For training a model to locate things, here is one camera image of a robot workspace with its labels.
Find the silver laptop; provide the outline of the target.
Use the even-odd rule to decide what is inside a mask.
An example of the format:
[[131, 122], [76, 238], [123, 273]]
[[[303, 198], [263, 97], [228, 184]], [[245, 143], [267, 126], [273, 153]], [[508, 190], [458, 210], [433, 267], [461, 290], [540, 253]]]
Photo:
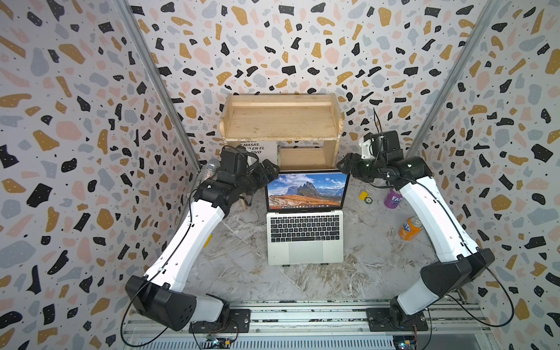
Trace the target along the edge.
[[337, 170], [286, 171], [265, 187], [269, 265], [344, 261], [349, 176]]

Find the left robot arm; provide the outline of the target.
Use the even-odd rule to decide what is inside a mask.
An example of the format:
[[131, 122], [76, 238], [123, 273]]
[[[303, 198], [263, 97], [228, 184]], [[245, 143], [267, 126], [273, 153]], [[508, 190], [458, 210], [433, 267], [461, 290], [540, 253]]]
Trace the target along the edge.
[[188, 214], [169, 246], [144, 276], [132, 276], [125, 285], [131, 307], [173, 331], [201, 323], [207, 330], [226, 328], [230, 306], [211, 295], [184, 291], [187, 278], [212, 232], [242, 194], [254, 194], [279, 176], [279, 167], [269, 160], [245, 170], [223, 159], [217, 173], [201, 182]]

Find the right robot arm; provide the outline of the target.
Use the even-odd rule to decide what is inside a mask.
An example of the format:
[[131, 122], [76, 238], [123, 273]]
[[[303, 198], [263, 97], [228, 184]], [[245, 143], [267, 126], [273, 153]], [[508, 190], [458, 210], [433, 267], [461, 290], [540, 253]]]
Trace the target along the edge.
[[480, 276], [495, 261], [491, 249], [481, 249], [465, 232], [443, 200], [433, 173], [421, 157], [383, 161], [349, 153], [336, 165], [363, 182], [383, 179], [399, 191], [415, 211], [435, 251], [437, 262], [421, 269], [420, 278], [391, 300], [389, 316], [400, 326], [448, 292]]

